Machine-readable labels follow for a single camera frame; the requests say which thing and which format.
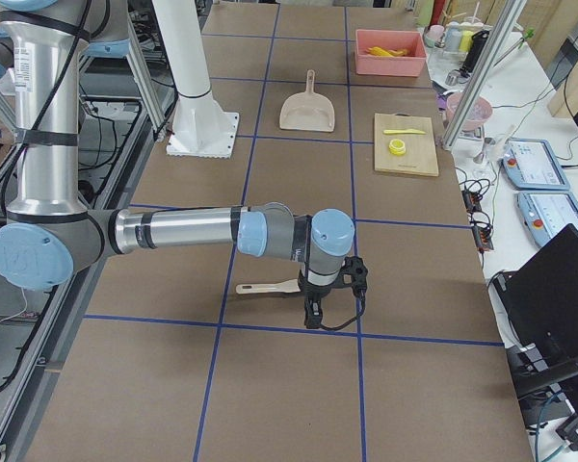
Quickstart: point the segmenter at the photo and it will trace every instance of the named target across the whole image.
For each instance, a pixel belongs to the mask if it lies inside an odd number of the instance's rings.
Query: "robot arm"
[[[0,5],[2,26],[14,45],[19,143],[17,198],[5,204],[9,224],[0,229],[0,274],[16,286],[43,290],[101,258],[136,248],[234,243],[246,254],[302,265],[308,328],[323,327],[321,299],[332,288],[352,287],[363,299],[367,270],[359,258],[346,258],[354,224],[334,209],[313,218],[294,217],[275,203],[142,214],[88,210],[77,198],[77,53],[91,40],[102,43],[99,53],[121,49],[128,37],[126,2],[0,0]],[[198,54],[203,56],[202,48]],[[207,79],[207,71],[201,75]],[[200,108],[209,93],[200,96]]]

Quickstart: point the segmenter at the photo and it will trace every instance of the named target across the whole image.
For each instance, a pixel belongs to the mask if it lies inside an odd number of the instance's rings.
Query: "yellow knife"
[[[383,130],[384,135],[426,135],[424,130],[415,128],[405,128],[402,130]]]

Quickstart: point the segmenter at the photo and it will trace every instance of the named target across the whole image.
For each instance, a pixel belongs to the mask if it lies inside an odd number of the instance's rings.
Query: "blue and white device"
[[[546,140],[512,138],[502,162],[520,190],[569,191],[569,182]]]
[[[531,236],[540,247],[569,223],[578,230],[578,201],[571,192],[519,192],[516,200]]]

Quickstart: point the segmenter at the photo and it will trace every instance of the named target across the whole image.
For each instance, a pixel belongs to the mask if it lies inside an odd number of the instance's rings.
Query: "dustpan handle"
[[[315,71],[308,69],[306,72],[306,92],[312,94],[315,92]]]

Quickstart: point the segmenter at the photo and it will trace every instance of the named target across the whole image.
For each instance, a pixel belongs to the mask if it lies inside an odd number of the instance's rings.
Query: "dustpan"
[[[334,107],[322,94],[315,93],[315,71],[306,73],[306,91],[289,96],[280,110],[283,130],[334,131]]]

